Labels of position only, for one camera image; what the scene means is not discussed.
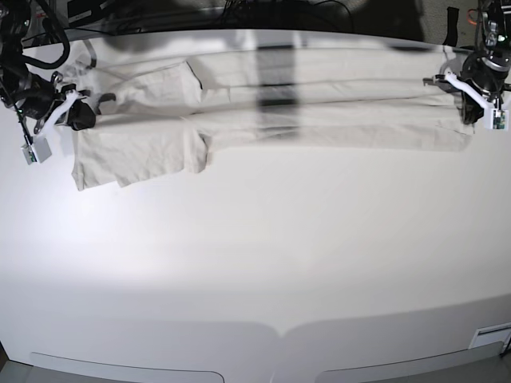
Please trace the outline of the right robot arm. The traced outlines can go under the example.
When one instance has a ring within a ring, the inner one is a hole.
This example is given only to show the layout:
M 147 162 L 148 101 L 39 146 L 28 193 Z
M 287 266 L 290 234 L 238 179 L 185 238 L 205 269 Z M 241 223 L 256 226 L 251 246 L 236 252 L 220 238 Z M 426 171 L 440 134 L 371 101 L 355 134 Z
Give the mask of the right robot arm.
M 69 84 L 61 89 L 61 74 L 57 69 L 70 55 L 70 43 L 57 15 L 45 1 L 38 1 L 46 18 L 45 32 L 61 44 L 61 55 L 51 62 L 41 61 L 23 53 L 22 40 L 32 21 L 30 1 L 1 2 L 1 102 L 13 110 L 19 124 L 26 120 L 40 125 L 61 121 L 74 131 L 93 128 L 96 114 L 83 98 L 86 93 Z

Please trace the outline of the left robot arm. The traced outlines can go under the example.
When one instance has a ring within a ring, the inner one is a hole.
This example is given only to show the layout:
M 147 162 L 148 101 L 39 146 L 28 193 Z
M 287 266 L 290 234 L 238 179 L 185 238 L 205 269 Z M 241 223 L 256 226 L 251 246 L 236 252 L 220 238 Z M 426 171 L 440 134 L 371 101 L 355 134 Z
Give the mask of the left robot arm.
M 483 120 L 489 130 L 510 125 L 510 2 L 480 1 L 473 52 L 465 59 L 459 81 L 465 124 Z

